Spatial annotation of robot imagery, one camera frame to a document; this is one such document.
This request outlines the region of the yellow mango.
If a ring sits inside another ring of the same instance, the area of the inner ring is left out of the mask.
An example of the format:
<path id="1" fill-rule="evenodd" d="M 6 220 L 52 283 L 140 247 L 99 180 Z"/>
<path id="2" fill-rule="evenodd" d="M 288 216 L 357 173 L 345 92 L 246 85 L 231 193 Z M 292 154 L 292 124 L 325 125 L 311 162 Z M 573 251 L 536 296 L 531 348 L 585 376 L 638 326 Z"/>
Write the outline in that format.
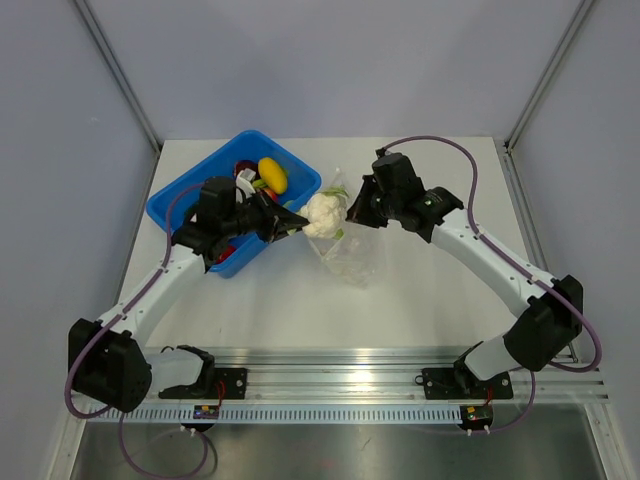
<path id="1" fill-rule="evenodd" d="M 263 157 L 258 162 L 258 173 L 266 186 L 280 195 L 288 188 L 285 170 L 271 157 Z"/>

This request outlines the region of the clear zip top bag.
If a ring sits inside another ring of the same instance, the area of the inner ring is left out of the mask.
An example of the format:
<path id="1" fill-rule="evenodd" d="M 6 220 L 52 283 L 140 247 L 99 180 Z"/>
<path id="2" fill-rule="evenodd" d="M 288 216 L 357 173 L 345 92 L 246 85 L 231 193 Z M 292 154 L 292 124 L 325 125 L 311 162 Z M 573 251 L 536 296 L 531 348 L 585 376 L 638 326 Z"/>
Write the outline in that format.
<path id="1" fill-rule="evenodd" d="M 341 169 L 336 169 L 328 184 L 316 193 L 337 186 L 343 186 L 349 194 L 348 210 L 356 198 L 356 191 Z M 339 239 L 308 238 L 304 235 L 321 264 L 331 274 L 346 284 L 365 288 L 374 283 L 384 268 L 381 234 L 376 229 L 346 220 L 341 229 Z"/>

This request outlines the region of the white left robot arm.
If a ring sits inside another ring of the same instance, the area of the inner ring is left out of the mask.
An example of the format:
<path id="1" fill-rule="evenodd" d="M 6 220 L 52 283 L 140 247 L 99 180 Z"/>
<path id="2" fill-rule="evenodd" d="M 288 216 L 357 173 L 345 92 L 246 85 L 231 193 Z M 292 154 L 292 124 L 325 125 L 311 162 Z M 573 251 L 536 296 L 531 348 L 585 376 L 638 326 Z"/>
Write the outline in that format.
<path id="1" fill-rule="evenodd" d="M 142 348 L 172 305 L 211 269 L 230 240 L 256 234 L 273 243 L 303 229 L 307 219 L 264 193 L 243 202 L 234 194 L 201 192 L 177 230 L 167 234 L 159 265 L 132 294 L 99 319 L 78 320 L 69 331 L 65 404 L 83 419 L 72 400 L 80 393 L 123 413 L 150 392 L 163 398 L 203 398 L 219 390 L 215 358 L 181 345 L 147 356 Z"/>

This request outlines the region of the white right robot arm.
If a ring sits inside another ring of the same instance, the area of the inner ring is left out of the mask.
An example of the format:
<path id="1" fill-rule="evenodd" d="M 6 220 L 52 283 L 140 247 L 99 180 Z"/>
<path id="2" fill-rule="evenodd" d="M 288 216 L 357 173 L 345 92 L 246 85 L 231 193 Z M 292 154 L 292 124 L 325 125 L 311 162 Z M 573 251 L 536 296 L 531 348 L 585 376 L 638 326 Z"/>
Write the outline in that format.
<path id="1" fill-rule="evenodd" d="M 443 187 L 425 189 L 417 177 L 366 175 L 347 219 L 373 228 L 399 222 L 460 261 L 515 318 L 505 333 L 470 347 L 452 366 L 424 370 L 429 399 L 509 399 L 512 391 L 502 383 L 510 371 L 542 370 L 582 331 L 580 282 L 570 275 L 557 279 L 502 248 Z"/>

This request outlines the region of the blue plastic bin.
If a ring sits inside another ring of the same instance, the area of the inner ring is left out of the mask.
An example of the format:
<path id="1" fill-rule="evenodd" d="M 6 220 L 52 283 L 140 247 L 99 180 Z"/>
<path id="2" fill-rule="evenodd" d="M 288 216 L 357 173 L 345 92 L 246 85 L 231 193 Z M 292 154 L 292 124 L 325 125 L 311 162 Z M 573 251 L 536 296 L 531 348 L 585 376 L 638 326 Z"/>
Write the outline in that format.
<path id="1" fill-rule="evenodd" d="M 198 200 L 200 194 L 230 204 L 248 200 L 257 204 L 257 194 L 262 191 L 255 188 L 254 195 L 244 195 L 236 187 L 233 168 L 240 160 L 251 160 L 258 164 L 263 157 L 274 159 L 287 174 L 288 188 L 285 193 L 277 194 L 277 204 L 296 213 L 319 189 L 321 179 L 318 172 L 266 135 L 255 130 L 236 135 L 148 200 L 147 213 L 165 231 L 167 238 L 167 253 L 163 259 L 165 269 L 170 268 L 169 263 L 173 260 L 189 261 L 202 273 L 214 272 L 223 278 L 230 278 L 270 244 L 262 241 L 257 231 L 234 238 L 230 245 L 236 247 L 235 253 L 215 265 L 205 265 L 200 256 L 187 248 L 172 245 L 172 234 L 182 225 L 187 209 Z"/>

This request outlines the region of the small red tomato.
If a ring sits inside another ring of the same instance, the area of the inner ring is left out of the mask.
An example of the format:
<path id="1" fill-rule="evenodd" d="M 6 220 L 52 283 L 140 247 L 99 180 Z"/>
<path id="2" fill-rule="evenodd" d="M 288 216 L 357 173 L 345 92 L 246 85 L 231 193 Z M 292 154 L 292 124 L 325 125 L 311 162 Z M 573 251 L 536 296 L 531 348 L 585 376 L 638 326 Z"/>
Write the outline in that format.
<path id="1" fill-rule="evenodd" d="M 231 255 L 233 255 L 236 251 L 236 247 L 233 245 L 229 245 L 218 257 L 216 263 L 222 263 L 226 261 Z"/>

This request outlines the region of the dark red onion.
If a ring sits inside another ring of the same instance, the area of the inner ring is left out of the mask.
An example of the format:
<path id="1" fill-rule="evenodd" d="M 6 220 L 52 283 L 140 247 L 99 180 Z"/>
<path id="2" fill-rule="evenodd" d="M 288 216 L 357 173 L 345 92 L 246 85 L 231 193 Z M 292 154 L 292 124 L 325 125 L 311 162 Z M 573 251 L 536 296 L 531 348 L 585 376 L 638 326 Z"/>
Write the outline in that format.
<path id="1" fill-rule="evenodd" d="M 258 172 L 258 165 L 256 162 L 251 161 L 251 160 L 240 160 L 238 161 L 233 168 L 233 175 L 235 177 L 237 177 L 242 171 L 244 170 L 251 170 L 253 171 L 256 175 L 259 175 Z"/>

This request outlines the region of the aluminium mounting rail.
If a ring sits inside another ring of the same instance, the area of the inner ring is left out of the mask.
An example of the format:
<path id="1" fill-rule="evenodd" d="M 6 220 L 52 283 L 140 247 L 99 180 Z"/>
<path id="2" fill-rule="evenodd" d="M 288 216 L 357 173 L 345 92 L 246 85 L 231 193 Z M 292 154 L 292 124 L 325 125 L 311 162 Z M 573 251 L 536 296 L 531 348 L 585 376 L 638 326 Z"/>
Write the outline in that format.
<path id="1" fill-rule="evenodd" d="M 465 347 L 425 348 L 273 348 L 199 347 L 216 365 L 248 369 L 246 404 L 426 404 L 415 377 L 426 367 L 444 367 Z M 599 370 L 570 373 L 546 367 L 535 374 L 536 404 L 608 403 Z M 510 374 L 514 398 L 498 404 L 526 403 L 529 375 Z"/>

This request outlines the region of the left aluminium frame post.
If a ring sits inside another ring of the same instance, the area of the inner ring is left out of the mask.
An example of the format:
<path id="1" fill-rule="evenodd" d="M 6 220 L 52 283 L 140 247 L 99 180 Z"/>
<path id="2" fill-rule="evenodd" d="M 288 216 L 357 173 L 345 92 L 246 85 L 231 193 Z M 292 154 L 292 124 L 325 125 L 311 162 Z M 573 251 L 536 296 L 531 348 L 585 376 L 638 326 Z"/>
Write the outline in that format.
<path id="1" fill-rule="evenodd" d="M 97 49 L 117 89 L 127 104 L 136 123 L 141 129 L 147 143 L 156 158 L 160 157 L 163 141 L 152 125 L 138 95 L 136 94 L 118 56 L 103 27 L 97 13 L 87 0 L 72 0 L 70 2 L 83 23 L 92 43 Z"/>

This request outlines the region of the aluminium frame post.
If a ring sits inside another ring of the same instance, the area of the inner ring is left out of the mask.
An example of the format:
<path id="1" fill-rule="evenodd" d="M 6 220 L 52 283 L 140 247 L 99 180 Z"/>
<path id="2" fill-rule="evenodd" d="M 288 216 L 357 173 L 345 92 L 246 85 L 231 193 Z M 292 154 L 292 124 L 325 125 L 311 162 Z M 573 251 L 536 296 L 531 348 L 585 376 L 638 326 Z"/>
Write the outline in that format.
<path id="1" fill-rule="evenodd" d="M 163 141 L 152 125 L 138 95 L 136 94 L 118 56 L 103 27 L 97 13 L 87 0 L 72 0 L 70 2 L 83 23 L 92 43 L 97 49 L 117 89 L 127 104 L 136 123 L 141 129 L 147 143 L 156 158 L 160 157 Z"/>
<path id="2" fill-rule="evenodd" d="M 526 132 L 530 122 L 536 114 L 536 111 L 542 105 L 542 102 L 553 86 L 556 77 L 560 74 L 563 64 L 568 59 L 573 46 L 576 44 L 583 28 L 597 5 L 598 1 L 596 0 L 581 0 L 578 3 L 548 60 L 546 61 L 533 90 L 528 96 L 516 119 L 514 126 L 505 138 L 504 148 L 508 154 L 512 154 L 515 151 L 517 144 Z"/>

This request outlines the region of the right aluminium frame post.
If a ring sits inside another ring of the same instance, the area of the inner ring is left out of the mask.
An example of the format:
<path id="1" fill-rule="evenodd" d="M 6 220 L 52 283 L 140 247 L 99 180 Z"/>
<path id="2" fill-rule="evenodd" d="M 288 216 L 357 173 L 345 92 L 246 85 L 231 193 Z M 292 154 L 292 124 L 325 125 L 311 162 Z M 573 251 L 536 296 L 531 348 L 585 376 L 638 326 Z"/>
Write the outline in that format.
<path id="1" fill-rule="evenodd" d="M 542 102 L 553 86 L 556 77 L 560 74 L 563 64 L 568 59 L 573 46 L 576 44 L 583 28 L 597 5 L 598 1 L 596 0 L 581 0 L 578 3 L 548 60 L 546 61 L 533 90 L 528 96 L 516 119 L 514 126 L 505 138 L 504 148 L 508 154 L 512 154 L 515 151 L 517 144 L 526 132 L 530 122 L 536 114 L 536 111 L 542 105 Z"/>

